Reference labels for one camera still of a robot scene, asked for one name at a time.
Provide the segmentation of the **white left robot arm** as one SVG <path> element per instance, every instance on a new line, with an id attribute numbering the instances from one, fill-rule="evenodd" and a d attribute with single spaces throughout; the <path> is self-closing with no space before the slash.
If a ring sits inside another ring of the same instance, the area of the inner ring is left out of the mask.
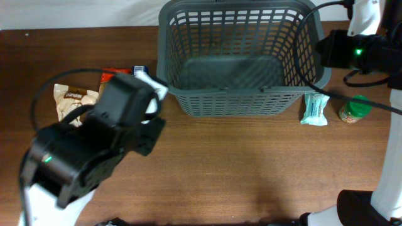
<path id="1" fill-rule="evenodd" d="M 118 73 L 93 105 L 40 129 L 21 161 L 21 225 L 74 225 L 98 186 L 134 151 L 152 152 L 166 83 Z"/>

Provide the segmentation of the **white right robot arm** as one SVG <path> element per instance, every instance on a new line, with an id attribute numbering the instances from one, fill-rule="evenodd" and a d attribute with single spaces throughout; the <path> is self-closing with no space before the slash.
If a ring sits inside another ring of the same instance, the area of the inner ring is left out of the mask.
<path id="1" fill-rule="evenodd" d="M 224 124 L 209 136 L 219 157 L 215 173 L 223 185 L 214 185 L 217 204 L 203 213 L 209 220 L 283 220 L 335 204 L 342 190 L 373 190 L 379 183 L 390 114 L 375 110 L 357 124 L 336 116 L 341 103 L 330 103 L 330 124 L 299 123 L 303 107 L 297 104 L 278 120 L 276 129 L 253 122 L 239 128 Z M 224 137 L 217 139 L 217 134 Z"/>

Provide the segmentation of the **blue cardboard box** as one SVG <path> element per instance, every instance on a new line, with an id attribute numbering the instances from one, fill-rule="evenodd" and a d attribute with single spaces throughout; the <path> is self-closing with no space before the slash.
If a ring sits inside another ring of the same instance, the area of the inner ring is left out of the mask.
<path id="1" fill-rule="evenodd" d="M 149 74 L 149 69 L 148 69 L 148 67 L 147 66 L 145 66 L 145 65 L 135 65 L 133 68 L 132 68 L 132 74 L 133 75 L 136 75 L 136 73 L 137 72 L 143 72 L 143 73 L 145 73 L 145 74 Z"/>

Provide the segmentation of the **grey plastic basket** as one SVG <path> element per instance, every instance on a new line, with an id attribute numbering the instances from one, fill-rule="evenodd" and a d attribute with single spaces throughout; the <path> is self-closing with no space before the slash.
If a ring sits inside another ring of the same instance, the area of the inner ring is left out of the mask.
<path id="1" fill-rule="evenodd" d="M 330 80 L 311 1 L 169 1 L 158 22 L 157 77 L 190 116 L 276 115 Z"/>

